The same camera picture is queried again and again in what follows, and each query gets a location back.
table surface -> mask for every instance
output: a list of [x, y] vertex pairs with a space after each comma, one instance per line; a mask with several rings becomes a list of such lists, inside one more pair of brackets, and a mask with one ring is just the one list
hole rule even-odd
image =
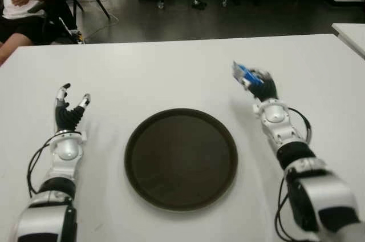
[[365, 24], [363, 23], [333, 23], [332, 27], [365, 57]]
[[[273, 219], [282, 170], [253, 115], [253, 97], [232, 78], [233, 60], [271, 72], [280, 97], [310, 120], [311, 148], [348, 182], [364, 219], [365, 62], [334, 35], [22, 47], [0, 68], [0, 241], [29, 200], [26, 168], [52, 134], [54, 97], [67, 82], [71, 104], [92, 96], [79, 125], [88, 141], [75, 200], [78, 241], [279, 241]], [[177, 107], [219, 119], [238, 149], [231, 189], [195, 212], [151, 206], [124, 172], [137, 125]], [[45, 151], [34, 184], [49, 166]], [[289, 207], [283, 223], [303, 237]]]

concrete floor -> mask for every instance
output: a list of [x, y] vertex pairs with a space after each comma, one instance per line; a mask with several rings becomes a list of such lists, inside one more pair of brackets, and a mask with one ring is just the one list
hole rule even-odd
[[78, 26], [87, 43], [325, 34], [334, 32], [334, 22], [365, 23], [360, 7], [334, 7], [322, 0], [262, 0], [259, 6], [241, 0], [227, 8], [221, 0], [205, 0], [204, 11], [192, 9], [192, 0], [166, 0], [164, 10], [154, 1], [102, 0], [114, 16], [110, 21], [94, 0], [79, 1], [85, 11], [78, 11]]

robotic arm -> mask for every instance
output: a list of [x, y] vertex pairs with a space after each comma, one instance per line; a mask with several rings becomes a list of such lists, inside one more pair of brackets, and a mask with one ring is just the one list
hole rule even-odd
[[21, 214], [11, 242], [76, 241], [76, 209], [72, 202], [76, 191], [76, 170], [83, 156], [81, 144], [86, 137], [75, 129], [90, 103], [90, 95], [85, 94], [79, 105], [68, 111], [69, 103], [64, 98], [69, 87], [70, 84], [61, 87], [56, 96], [55, 135], [40, 149], [50, 146], [52, 166], [38, 192], [31, 186], [28, 174], [30, 195], [32, 197], [32, 192], [35, 195]]
[[365, 241], [365, 223], [358, 218], [354, 194], [315, 156], [292, 125], [270, 74], [234, 62], [233, 76], [259, 100], [254, 113], [284, 170], [296, 224], [323, 242]]

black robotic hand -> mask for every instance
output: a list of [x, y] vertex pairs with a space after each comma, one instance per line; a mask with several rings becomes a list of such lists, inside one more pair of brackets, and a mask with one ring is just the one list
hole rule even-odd
[[255, 96], [255, 98], [258, 98], [261, 102], [270, 98], [278, 99], [275, 82], [268, 72], [260, 72], [253, 69], [251, 69], [250, 72], [257, 78], [260, 78], [263, 82], [261, 84], [252, 83], [248, 86], [248, 90]]
[[67, 89], [70, 88], [70, 84], [67, 83], [62, 86], [57, 94], [55, 101], [55, 132], [68, 130], [74, 131], [79, 124], [86, 107], [90, 103], [90, 94], [85, 94], [81, 102], [71, 111], [67, 109], [70, 105], [69, 102], [65, 102], [64, 98], [67, 96]]

blue object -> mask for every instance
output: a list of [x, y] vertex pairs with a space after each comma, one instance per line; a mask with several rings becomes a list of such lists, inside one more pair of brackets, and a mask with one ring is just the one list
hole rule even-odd
[[250, 70], [247, 69], [244, 65], [233, 62], [233, 68], [236, 69], [236, 71], [237, 71], [237, 68], [239, 68], [240, 76], [245, 78], [246, 80], [248, 80], [251, 84], [254, 84], [254, 85], [263, 84], [263, 81], [260, 80], [260, 78], [258, 78], [254, 74], [252, 74], [252, 72], [250, 72]]

